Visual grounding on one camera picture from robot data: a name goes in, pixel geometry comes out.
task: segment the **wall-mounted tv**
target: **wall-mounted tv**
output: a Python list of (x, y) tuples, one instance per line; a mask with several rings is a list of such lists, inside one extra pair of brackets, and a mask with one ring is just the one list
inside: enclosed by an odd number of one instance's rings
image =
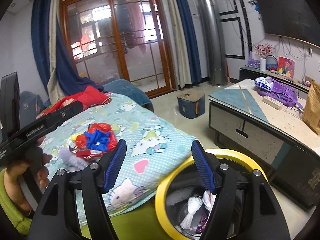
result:
[(320, 24), (305, 0), (257, 0), (267, 34), (320, 47)]

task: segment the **trash can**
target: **trash can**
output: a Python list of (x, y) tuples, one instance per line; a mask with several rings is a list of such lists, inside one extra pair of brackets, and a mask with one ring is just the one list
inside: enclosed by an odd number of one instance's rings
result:
[[(226, 163), (241, 174), (250, 173), (253, 169), (262, 171), (262, 168), (254, 160), (242, 153), (227, 149), (211, 149), (207, 152), (215, 154), (220, 162)], [(192, 156), (158, 186), (155, 197), (156, 215), (162, 228), (172, 239), (200, 239), (201, 233), (196, 233), (197, 226), (201, 217), (209, 214), (204, 205), (194, 214), (189, 230), (182, 229), (180, 223), (188, 213), (188, 199), (190, 197), (202, 199), (204, 192), (205, 188)], [(237, 190), (228, 238), (236, 235), (239, 231), (242, 206), (243, 190)]]

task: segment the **wooden door frame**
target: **wooden door frame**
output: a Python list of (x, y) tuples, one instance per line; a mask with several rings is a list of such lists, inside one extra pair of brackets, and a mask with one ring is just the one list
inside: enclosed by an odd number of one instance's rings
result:
[[(67, 12), (68, 12), (67, 7), (68, 7), (68, 5), (70, 5), (72, 3), (75, 3), (75, 2), (78, 2), (78, 1), (80, 1), (80, 0), (64, 0), (64, 1), (60, 0), (61, 32), (62, 32), (63, 40), (64, 40), (64, 42), (65, 42), (65, 44), (67, 46), (67, 50), (68, 50), (68, 53), (69, 53), (69, 56), (70, 56), (70, 60), (72, 62), (73, 68), (76, 71), (76, 73), (78, 73), (78, 71), (77, 71), (77, 68), (76, 68), (75, 61), (73, 59), (73, 53), (72, 53), (71, 44), (70, 44), (71, 38), (70, 38), (69, 24), (68, 24), (68, 17), (67, 17)], [(119, 31), (118, 31), (118, 26), (117, 26), (116, 22), (114, 22), (114, 21), (116, 21), (116, 18), (115, 18), (115, 14), (114, 14), (113, 0), (109, 0), (109, 2), (110, 1), (111, 1), (111, 3), (110, 3), (111, 14), (112, 14), (112, 16), (114, 16), (112, 25), (113, 25), (113, 29), (114, 29), (114, 35), (115, 35), (115, 38), (116, 38), (116, 41), (117, 41), (118, 39), (119, 40), (121, 40), (121, 39), (120, 39)], [(158, 14), (159, 14), (160, 22), (162, 23), (162, 33), (163, 33), (163, 36), (164, 36), (164, 40), (163, 40), (164, 41), (164, 48), (163, 48), (163, 45), (161, 46), (162, 49), (160, 48), (160, 43), (162, 43), (161, 39), (160, 39), (160, 42), (159, 42), (160, 55), (163, 54), (163, 55), (161, 55), (161, 60), (163, 62), (163, 66), (167, 68), (167, 69), (164, 69), (164, 76), (165, 76), (166, 84), (168, 84), (169, 86), (170, 86), (170, 82), (168, 81), (168, 79), (170, 77), (172, 89), (169, 89), (169, 92), (171, 92), (171, 91), (176, 90), (177, 86), (176, 86), (176, 77), (174, 75), (174, 70), (173, 70), (173, 65), (172, 65), (172, 56), (171, 56), (171, 49), (170, 49), (170, 43), (169, 43), (167, 22), (165, 21), (165, 18), (164, 18), (163, 7), (162, 7), (162, 4), (161, 4), (161, 1), (160, 0), (155, 0), (155, 1), (156, 1), (157, 8), (158, 8)], [(153, 0), (149, 0), (149, 2), (152, 5), (151, 7), (153, 9), (151, 9), (151, 11), (152, 11), (152, 15), (154, 17), (154, 13), (155, 13), (155, 11), (154, 11), (154, 2), (153, 2)], [(120, 48), (117, 46), (117, 49), (118, 49), (118, 54), (119, 54), (119, 60), (122, 63), (121, 66), (120, 66), (120, 71), (122, 71), (122, 75), (126, 80), (130, 80), (130, 77), (129, 77), (129, 74), (128, 74), (128, 70), (126, 68), (126, 62), (122, 62), (124, 57), (120, 56), (120, 54), (124, 53), (123, 52), (123, 48), (122, 48), (122, 46), (120, 46)], [(168, 87), (165, 86), (165, 87), (163, 87), (163, 89), (161, 89), (161, 88), (157, 89), (156, 93), (149, 93), (150, 94), (149, 96), (152, 98), (154, 96), (166, 93), (165, 91), (167, 91), (167, 90), (168, 90)]]

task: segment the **metal screw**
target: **metal screw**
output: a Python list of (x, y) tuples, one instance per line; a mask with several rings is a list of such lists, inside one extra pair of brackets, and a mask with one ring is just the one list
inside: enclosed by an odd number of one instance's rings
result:
[(90, 164), (90, 169), (92, 169), (92, 170), (95, 170), (95, 169), (97, 169), (99, 167), (99, 164), (97, 164), (97, 163), (91, 163)]
[(57, 171), (57, 175), (58, 176), (61, 176), (63, 174), (64, 174), (64, 169), (60, 169), (60, 170)]
[(225, 163), (221, 163), (220, 164), (220, 169), (226, 171), (227, 169), (229, 169), (229, 166), (227, 164), (225, 164)]
[(261, 175), (261, 171), (259, 171), (259, 170), (254, 170), (254, 171), (253, 171), (253, 174), (256, 175), (256, 176), (260, 176), (260, 175)]

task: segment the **tall silver air conditioner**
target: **tall silver air conditioner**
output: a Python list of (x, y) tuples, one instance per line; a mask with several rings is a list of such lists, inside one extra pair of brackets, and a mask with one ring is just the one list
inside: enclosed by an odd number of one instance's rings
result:
[(199, 0), (199, 11), (207, 51), (209, 84), (227, 84), (227, 59), (222, 24), (216, 0)]

